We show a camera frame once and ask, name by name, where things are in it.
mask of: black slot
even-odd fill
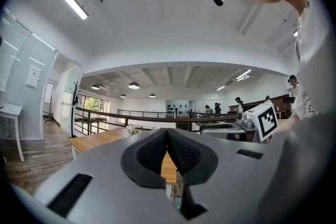
[[[92,176],[77,174],[51,201],[48,208],[65,218],[92,179]]]
[[[261,159],[261,157],[263,156],[262,153],[247,150],[238,150],[237,153],[254,159]]]

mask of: coat rack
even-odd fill
[[[71,138],[74,138],[74,128],[73,128],[73,120],[74,120],[74,117],[73,117],[73,107],[78,103],[78,93],[80,91],[78,91],[79,87],[82,85],[78,85],[78,82],[74,83],[75,85],[75,89],[71,89],[70,88],[70,91],[72,92],[72,104],[71,104]]]

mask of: window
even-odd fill
[[[77,107],[99,112],[108,112],[109,101],[89,97],[87,95],[78,95]],[[75,129],[85,135],[102,133],[108,130],[107,116],[102,116],[90,112],[90,125],[88,124],[89,112],[76,110]]]

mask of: green tree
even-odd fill
[[[89,110],[99,111],[100,100],[98,100],[96,98],[86,99],[85,104],[84,104],[84,108],[89,109]]]

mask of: qr code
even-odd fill
[[[263,137],[272,132],[278,125],[274,115],[274,110],[270,107],[268,110],[258,115],[258,120],[261,127],[261,134]]]

